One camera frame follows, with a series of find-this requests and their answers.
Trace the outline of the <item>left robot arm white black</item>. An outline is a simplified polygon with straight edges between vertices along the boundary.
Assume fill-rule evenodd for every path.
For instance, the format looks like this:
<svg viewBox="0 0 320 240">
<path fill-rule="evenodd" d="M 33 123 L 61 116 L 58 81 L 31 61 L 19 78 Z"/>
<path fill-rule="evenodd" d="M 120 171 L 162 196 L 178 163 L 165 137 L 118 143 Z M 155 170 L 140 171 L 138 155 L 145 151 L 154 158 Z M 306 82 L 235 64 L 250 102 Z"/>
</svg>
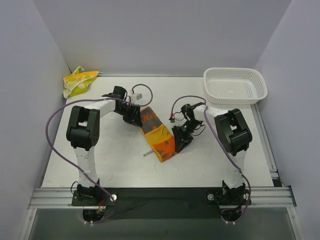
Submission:
<svg viewBox="0 0 320 240">
<path fill-rule="evenodd" d="M 127 90 L 115 86 L 113 92 L 105 94 L 110 100 L 94 102 L 86 106 L 73 106 L 66 131 L 66 139 L 74 149 L 79 171 L 76 193 L 90 206 L 97 205 L 104 193 L 96 185 L 100 183 L 95 164 L 95 146 L 100 138 L 100 119 L 108 113 L 117 113 L 124 122 L 141 127 L 140 107 L 131 105 L 142 98 L 141 94 L 129 96 Z"/>
</svg>

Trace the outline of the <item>orange grey towel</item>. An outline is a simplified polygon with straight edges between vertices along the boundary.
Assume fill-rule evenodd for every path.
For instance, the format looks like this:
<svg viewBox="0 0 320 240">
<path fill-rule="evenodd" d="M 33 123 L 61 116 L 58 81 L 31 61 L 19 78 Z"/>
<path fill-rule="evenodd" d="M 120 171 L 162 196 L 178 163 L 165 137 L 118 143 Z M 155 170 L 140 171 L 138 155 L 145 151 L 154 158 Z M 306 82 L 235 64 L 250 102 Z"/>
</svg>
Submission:
<svg viewBox="0 0 320 240">
<path fill-rule="evenodd" d="M 162 163 L 177 154 L 175 138 L 151 107 L 140 111 L 142 127 L 140 128 L 147 143 L 158 160 Z"/>
</svg>

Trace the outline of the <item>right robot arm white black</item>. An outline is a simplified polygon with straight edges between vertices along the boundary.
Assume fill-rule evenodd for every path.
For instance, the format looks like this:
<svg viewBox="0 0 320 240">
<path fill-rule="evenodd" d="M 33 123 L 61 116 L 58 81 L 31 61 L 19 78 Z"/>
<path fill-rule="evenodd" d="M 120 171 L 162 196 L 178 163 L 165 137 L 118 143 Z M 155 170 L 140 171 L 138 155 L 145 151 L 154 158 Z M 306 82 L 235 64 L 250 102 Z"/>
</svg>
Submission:
<svg viewBox="0 0 320 240">
<path fill-rule="evenodd" d="M 203 102 L 185 104 L 180 112 L 185 122 L 171 128 L 175 152 L 185 149 L 194 139 L 194 131 L 206 123 L 230 162 L 230 173 L 224 177 L 221 193 L 214 199 L 228 205 L 246 200 L 249 191 L 245 184 L 244 162 L 253 136 L 242 112 L 238 108 L 222 110 Z"/>
</svg>

